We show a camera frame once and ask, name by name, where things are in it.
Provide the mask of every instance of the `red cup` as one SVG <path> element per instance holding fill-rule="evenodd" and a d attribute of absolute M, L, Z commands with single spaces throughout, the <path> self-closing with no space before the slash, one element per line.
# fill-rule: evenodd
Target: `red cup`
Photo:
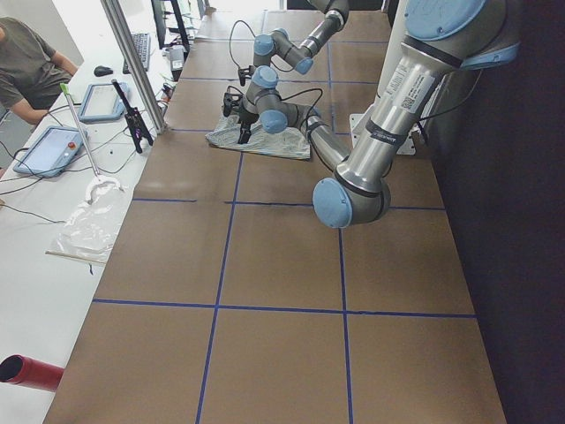
<path fill-rule="evenodd" d="M 12 355 L 0 364 L 0 382 L 56 391 L 63 371 L 64 368 L 46 364 L 40 360 Z"/>

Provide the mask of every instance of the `white desk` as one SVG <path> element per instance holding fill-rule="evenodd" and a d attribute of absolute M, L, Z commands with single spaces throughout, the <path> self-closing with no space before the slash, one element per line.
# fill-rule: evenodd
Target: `white desk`
<path fill-rule="evenodd" d="M 157 42 L 152 40 L 152 44 L 148 76 L 154 93 L 157 93 L 166 82 L 164 77 L 170 78 L 170 69 L 168 62 L 161 57 Z M 130 85 L 131 105 L 143 110 L 132 76 L 122 74 L 122 63 L 117 45 L 99 49 L 79 68 L 69 85 L 75 101 L 82 100 L 88 84 L 110 82 L 116 78 Z M 93 69 L 98 64 L 111 67 L 114 74 L 96 78 Z M 65 104 L 60 96 L 52 109 Z M 56 111 L 54 115 L 61 124 L 74 126 L 69 110 Z M 153 124 L 147 113 L 142 116 L 151 131 Z M 57 122 L 47 116 L 26 145 L 31 145 L 49 125 L 57 125 Z M 122 133 L 125 127 L 123 118 L 114 123 L 87 126 L 90 145 L 95 149 L 94 160 L 101 169 L 119 169 L 134 151 L 132 139 Z M 116 134 L 119 135 L 103 146 Z M 133 155 L 115 175 L 124 185 L 129 200 L 150 152 L 147 140 L 144 139 L 141 146 L 143 154 Z M 84 155 L 68 169 L 80 170 L 89 164 Z M 10 181 L 22 177 L 11 169 L 12 166 L 0 181 L 0 193 L 16 190 L 36 180 L 30 177 Z M 57 178 L 43 179 L 22 191 L 0 194 L 0 199 L 14 208 L 56 221 L 65 220 L 84 200 L 85 190 L 93 177 L 91 170 L 64 172 Z M 45 254 L 61 228 L 62 224 L 46 223 L 8 208 L 0 209 L 0 360 L 12 354 L 22 354 L 65 367 L 69 359 L 103 266 L 93 265 L 91 268 L 83 261 Z M 54 394 L 46 391 L 0 383 L 0 422 L 40 423 L 53 397 Z"/>

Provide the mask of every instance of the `gray t-shirt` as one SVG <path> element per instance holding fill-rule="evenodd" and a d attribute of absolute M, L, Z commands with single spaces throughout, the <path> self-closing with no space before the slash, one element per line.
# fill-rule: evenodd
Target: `gray t-shirt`
<path fill-rule="evenodd" d="M 55 49 L 34 30 L 12 18 L 0 18 L 0 103 L 6 108 L 26 98 L 34 109 L 49 109 L 71 75 L 49 60 Z"/>

